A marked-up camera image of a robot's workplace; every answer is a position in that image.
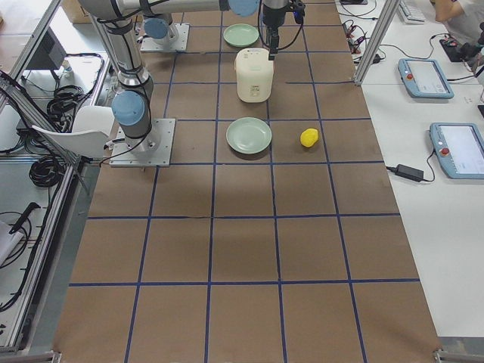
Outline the power strip with plugs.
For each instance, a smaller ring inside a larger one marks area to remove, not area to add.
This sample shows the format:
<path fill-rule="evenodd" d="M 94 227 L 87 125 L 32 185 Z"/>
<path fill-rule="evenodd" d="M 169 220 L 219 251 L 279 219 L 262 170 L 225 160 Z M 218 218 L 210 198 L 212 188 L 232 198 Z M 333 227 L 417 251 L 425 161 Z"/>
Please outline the power strip with plugs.
<path fill-rule="evenodd" d="M 367 33 L 353 20 L 344 21 L 342 27 L 351 54 L 362 54 L 369 40 Z"/>

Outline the black power adapter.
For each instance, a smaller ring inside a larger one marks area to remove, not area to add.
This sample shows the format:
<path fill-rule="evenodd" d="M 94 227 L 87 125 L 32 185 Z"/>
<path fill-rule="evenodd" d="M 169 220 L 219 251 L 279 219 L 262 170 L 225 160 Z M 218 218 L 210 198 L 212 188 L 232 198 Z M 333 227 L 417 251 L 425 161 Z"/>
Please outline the black power adapter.
<path fill-rule="evenodd" d="M 396 166 L 395 174 L 399 177 L 406 178 L 414 182 L 421 182 L 424 180 L 423 170 L 415 169 L 402 164 L 398 164 Z"/>

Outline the brown paper mat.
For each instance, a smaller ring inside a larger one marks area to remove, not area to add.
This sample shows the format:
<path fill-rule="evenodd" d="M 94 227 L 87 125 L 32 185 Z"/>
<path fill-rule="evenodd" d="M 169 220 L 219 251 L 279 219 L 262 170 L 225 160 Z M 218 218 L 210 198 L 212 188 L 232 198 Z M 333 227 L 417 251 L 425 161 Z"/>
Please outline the brown paper mat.
<path fill-rule="evenodd" d="M 271 97 L 237 96 L 239 18 L 146 54 L 167 168 L 102 166 L 54 348 L 65 362 L 431 362 L 439 341 L 333 1 L 288 18 Z M 270 145 L 241 154 L 254 117 Z M 319 131 L 310 148 L 299 142 Z"/>

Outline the green plate near cooker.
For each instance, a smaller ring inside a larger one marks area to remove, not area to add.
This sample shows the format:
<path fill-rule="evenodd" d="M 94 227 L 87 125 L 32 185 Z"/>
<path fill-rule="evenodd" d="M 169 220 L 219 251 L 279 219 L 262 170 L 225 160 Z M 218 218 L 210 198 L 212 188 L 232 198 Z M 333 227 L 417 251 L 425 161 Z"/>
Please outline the green plate near cooker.
<path fill-rule="evenodd" d="M 257 154 L 271 143 L 268 124 L 254 117 L 243 117 L 232 122 L 226 131 L 228 145 L 241 154 Z"/>

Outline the blue teach pendant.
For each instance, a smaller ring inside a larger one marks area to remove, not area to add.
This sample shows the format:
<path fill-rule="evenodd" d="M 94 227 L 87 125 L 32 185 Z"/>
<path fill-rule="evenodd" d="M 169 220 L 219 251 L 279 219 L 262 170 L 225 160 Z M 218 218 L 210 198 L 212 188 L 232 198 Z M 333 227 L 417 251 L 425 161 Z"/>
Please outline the blue teach pendant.
<path fill-rule="evenodd" d="M 474 123 L 432 123 L 430 140 L 452 179 L 483 179 L 483 139 Z"/>
<path fill-rule="evenodd" d="M 412 98 L 447 100 L 455 96 L 439 63 L 434 59 L 398 62 L 401 80 Z"/>

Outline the yellow lemon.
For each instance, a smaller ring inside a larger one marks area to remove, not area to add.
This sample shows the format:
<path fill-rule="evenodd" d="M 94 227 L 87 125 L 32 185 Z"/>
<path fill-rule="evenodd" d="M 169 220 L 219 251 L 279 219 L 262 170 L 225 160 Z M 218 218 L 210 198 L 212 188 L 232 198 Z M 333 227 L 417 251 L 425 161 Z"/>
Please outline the yellow lemon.
<path fill-rule="evenodd" d="M 299 142 L 303 147 L 313 147 L 319 139 L 319 131 L 315 128 L 304 130 L 299 137 Z"/>

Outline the cream white rice cooker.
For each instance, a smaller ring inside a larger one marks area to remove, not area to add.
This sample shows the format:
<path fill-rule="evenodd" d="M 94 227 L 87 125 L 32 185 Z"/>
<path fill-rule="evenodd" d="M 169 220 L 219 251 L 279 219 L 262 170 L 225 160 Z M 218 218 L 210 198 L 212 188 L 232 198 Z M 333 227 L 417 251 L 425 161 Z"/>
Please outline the cream white rice cooker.
<path fill-rule="evenodd" d="M 264 48 L 245 48 L 237 53 L 234 69 L 237 95 L 246 103 L 259 103 L 271 95 L 274 61 Z"/>

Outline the green plate far side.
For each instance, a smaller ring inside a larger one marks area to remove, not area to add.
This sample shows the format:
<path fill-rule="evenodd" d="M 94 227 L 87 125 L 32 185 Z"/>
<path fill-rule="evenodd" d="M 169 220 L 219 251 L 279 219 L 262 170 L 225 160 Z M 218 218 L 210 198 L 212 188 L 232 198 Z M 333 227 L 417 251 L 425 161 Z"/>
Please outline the green plate far side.
<path fill-rule="evenodd" d="M 259 39 L 259 33 L 254 26 L 237 23 L 224 30 L 223 39 L 231 46 L 244 48 L 254 44 Z"/>

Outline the white plastic chair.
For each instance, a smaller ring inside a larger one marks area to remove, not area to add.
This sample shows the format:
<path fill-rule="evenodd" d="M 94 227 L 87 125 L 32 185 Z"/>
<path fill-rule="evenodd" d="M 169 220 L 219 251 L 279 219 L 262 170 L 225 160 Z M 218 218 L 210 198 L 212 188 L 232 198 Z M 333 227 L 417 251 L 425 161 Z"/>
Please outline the white plastic chair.
<path fill-rule="evenodd" d="M 59 133 L 33 125 L 33 129 L 63 149 L 80 156 L 99 159 L 113 128 L 115 117 L 110 107 L 84 106 L 79 109 L 71 132 Z"/>

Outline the aluminium frame post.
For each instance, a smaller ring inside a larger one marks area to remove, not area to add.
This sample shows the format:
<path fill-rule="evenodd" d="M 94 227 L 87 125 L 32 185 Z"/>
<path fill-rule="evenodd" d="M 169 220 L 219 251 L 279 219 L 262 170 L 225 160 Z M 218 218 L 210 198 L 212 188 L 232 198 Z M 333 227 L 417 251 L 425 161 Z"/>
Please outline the aluminium frame post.
<path fill-rule="evenodd" d="M 371 65 L 373 64 L 377 50 L 380 47 L 384 36 L 386 35 L 386 31 L 388 30 L 389 25 L 392 23 L 392 19 L 395 16 L 399 3 L 399 0 L 388 0 L 385 2 L 371 34 L 370 41 L 365 46 L 365 52 L 360 60 L 358 68 L 356 69 L 353 79 L 356 85 L 362 85 L 364 82 L 364 79 Z"/>

